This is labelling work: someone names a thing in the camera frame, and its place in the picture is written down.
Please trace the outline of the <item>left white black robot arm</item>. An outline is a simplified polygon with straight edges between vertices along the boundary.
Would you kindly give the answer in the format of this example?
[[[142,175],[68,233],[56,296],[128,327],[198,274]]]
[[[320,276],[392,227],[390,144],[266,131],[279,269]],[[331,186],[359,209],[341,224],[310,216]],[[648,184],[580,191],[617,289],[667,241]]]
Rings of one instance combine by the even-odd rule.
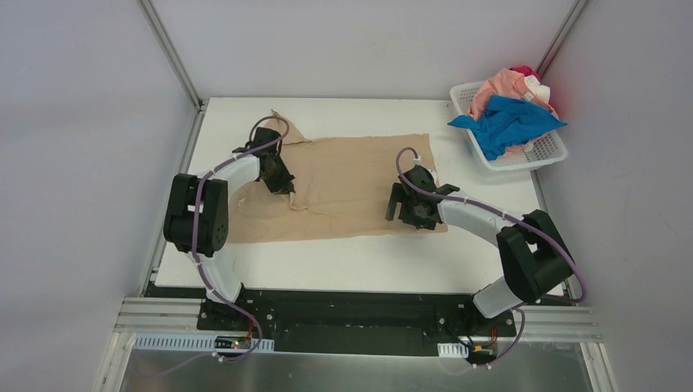
[[[243,284],[221,259],[230,255],[230,199],[253,182],[265,184],[271,194],[294,192],[294,176],[280,156],[288,135],[257,127],[246,145],[201,176],[179,173],[172,179],[163,223],[164,239],[185,254],[199,272],[206,297],[222,303],[217,317],[230,330],[243,328],[249,308],[237,298]]]

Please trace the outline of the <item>beige t shirt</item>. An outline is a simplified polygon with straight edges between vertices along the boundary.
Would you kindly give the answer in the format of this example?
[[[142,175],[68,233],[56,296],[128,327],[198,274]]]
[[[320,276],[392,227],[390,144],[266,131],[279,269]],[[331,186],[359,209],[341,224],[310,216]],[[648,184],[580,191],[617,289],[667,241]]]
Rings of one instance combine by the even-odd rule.
[[[274,195],[263,181],[246,184],[229,202],[228,243],[307,241],[357,236],[413,234],[416,228],[385,218],[396,155],[417,150],[436,168],[427,134],[329,137],[310,140],[289,122],[265,123],[288,130],[281,158],[294,175],[291,194]]]

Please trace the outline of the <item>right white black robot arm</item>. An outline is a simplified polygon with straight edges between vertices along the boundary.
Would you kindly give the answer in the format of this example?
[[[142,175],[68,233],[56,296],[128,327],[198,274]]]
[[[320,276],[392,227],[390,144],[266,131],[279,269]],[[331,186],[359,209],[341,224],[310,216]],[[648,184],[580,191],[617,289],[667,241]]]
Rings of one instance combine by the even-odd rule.
[[[436,185],[421,165],[392,184],[385,218],[417,229],[452,225],[498,249],[503,274],[463,303],[465,332],[487,333],[498,316],[536,302],[574,273],[570,254],[546,212],[534,210],[522,217],[508,214],[454,185]]]

